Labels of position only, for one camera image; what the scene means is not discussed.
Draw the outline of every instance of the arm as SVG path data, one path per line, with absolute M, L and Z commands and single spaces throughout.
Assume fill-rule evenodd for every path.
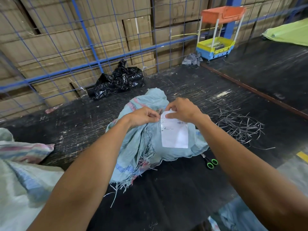
M 144 107 L 118 120 L 65 171 L 27 231 L 86 230 L 107 190 L 127 131 L 159 118 Z
M 307 227 L 308 198 L 275 168 L 215 125 L 188 99 L 177 98 L 167 118 L 195 124 L 243 201 L 269 230 Z

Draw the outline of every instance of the scissors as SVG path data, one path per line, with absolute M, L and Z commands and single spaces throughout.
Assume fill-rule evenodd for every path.
M 201 155 L 206 162 L 206 167 L 209 169 L 214 169 L 214 166 L 218 165 L 218 161 L 216 159 L 209 159 L 203 153 L 201 153 Z

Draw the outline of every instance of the forearm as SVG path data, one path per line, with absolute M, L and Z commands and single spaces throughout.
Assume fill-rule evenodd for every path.
M 128 121 L 120 119 L 77 157 L 29 230 L 86 230 L 106 192 L 128 129 Z
M 215 125 L 208 116 L 196 126 L 244 202 L 267 227 L 290 228 L 307 215 L 307 198 L 268 163 Z

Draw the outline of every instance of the yellow plastic crate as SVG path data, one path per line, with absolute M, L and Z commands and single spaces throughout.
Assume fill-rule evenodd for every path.
M 205 41 L 201 41 L 197 44 L 197 47 L 203 50 L 206 50 L 210 53 L 214 53 L 215 54 L 221 54 L 225 51 L 229 51 L 229 49 L 235 44 L 235 41 L 224 38 L 224 37 L 215 37 L 215 42 L 219 42 L 221 44 L 224 44 L 225 47 L 222 49 L 218 49 L 215 50 L 215 48 L 211 48 L 211 44 L 212 44 L 213 38 L 211 39 L 207 39 Z

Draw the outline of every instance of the black plastic bag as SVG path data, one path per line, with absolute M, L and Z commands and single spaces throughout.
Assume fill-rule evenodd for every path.
M 126 61 L 121 60 L 111 75 L 102 73 L 94 85 L 94 100 L 102 99 L 114 93 L 124 92 L 143 87 L 144 77 L 138 67 L 125 67 Z

